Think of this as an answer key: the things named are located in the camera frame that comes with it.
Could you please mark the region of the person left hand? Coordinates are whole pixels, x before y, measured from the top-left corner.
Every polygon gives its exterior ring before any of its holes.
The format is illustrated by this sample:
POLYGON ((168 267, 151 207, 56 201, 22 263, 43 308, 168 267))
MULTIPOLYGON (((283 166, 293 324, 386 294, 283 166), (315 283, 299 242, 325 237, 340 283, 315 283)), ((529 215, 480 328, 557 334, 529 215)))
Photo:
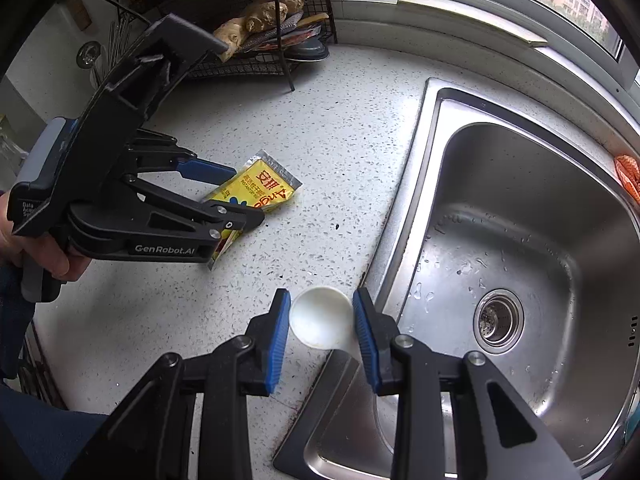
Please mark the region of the person left hand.
POLYGON ((29 256, 57 280, 62 282, 79 280, 86 272, 91 259, 73 250, 64 252, 49 234, 38 238, 14 235, 13 222, 6 216, 9 198, 9 193, 1 195, 1 260, 11 260, 20 266, 23 263, 23 257, 29 256))

